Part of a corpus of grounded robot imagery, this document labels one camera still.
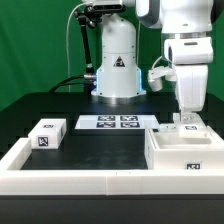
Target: white border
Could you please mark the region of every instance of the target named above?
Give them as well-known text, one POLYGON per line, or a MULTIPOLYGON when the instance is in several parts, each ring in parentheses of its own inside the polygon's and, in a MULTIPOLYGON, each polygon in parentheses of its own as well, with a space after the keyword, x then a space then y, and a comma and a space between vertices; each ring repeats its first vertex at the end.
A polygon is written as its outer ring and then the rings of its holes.
POLYGON ((0 195, 224 194, 224 170, 20 170, 21 138, 0 161, 0 195))

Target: black cable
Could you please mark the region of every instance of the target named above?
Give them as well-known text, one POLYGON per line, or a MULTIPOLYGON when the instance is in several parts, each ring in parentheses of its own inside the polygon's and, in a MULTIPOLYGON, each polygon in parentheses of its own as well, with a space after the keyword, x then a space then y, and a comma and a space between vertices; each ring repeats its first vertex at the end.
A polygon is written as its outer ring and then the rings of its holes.
POLYGON ((54 86, 53 88, 51 88, 49 90, 49 93, 54 93, 58 88, 62 87, 62 86, 70 86, 70 85, 92 85, 93 83, 89 82, 76 82, 76 83, 62 83, 62 84, 58 84, 56 86, 54 86))
POLYGON ((69 81, 72 81, 72 80, 75 80, 75 79, 82 79, 82 78, 84 78, 83 75, 72 76, 72 77, 70 77, 70 78, 67 78, 67 79, 65 79, 65 80, 63 80, 63 81, 61 81, 61 82, 59 82, 57 85, 64 84, 64 83, 66 83, 66 82, 69 82, 69 81))
POLYGON ((49 92, 54 92, 57 88, 60 87, 60 85, 63 85, 63 84, 65 84, 65 83, 67 83, 67 82, 70 82, 70 81, 75 80, 75 79, 83 79, 83 78, 84 78, 83 75, 72 76, 72 77, 70 77, 70 78, 67 78, 67 79, 65 79, 65 80, 63 80, 63 81, 61 81, 61 82, 59 82, 56 86, 52 87, 52 88, 49 90, 49 92))

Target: white box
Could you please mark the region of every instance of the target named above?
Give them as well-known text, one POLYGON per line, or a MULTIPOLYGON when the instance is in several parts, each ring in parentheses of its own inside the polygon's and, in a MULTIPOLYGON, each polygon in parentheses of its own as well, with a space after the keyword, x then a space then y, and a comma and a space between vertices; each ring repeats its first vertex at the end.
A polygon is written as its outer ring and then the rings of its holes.
POLYGON ((41 119, 28 135, 31 147, 58 149, 66 131, 66 119, 41 119))
POLYGON ((224 141, 207 127, 208 138, 180 138, 178 132, 146 129, 148 169, 224 169, 224 141))

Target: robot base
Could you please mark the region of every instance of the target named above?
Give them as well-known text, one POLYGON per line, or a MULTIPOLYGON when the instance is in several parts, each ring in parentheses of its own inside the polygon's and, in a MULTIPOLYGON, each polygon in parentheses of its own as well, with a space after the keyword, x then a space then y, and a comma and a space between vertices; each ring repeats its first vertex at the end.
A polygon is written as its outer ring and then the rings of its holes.
POLYGON ((94 94, 92 91, 92 100, 101 102, 101 103, 108 103, 108 104, 133 104, 137 102, 145 101, 146 99, 146 91, 142 91, 137 96, 133 97, 105 97, 94 94))

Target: sticker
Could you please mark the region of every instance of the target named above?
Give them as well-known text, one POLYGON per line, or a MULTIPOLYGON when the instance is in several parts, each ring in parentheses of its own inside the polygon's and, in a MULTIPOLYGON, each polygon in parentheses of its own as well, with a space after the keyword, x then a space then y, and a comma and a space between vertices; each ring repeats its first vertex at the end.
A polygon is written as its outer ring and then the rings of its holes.
POLYGON ((117 61, 114 64, 114 67, 125 67, 125 64, 124 64, 121 56, 118 57, 117 61))
POLYGON ((200 170, 201 169, 201 163, 187 163, 186 164, 187 170, 200 170))
POLYGON ((121 121, 137 121, 138 116, 121 116, 121 121))
POLYGON ((53 128, 53 127, 54 127, 54 125, 52 125, 52 124, 45 124, 43 128, 53 128))
POLYGON ((98 116, 98 121, 115 121, 115 116, 98 116))
POLYGON ((115 122, 97 122, 97 128, 115 128, 115 122))
POLYGON ((121 122, 122 128, 140 128, 139 122, 121 122))
POLYGON ((39 146, 48 146, 48 137, 38 137, 39 146))
POLYGON ((189 130, 189 131, 197 131, 198 130, 196 126, 185 126, 185 129, 189 130))

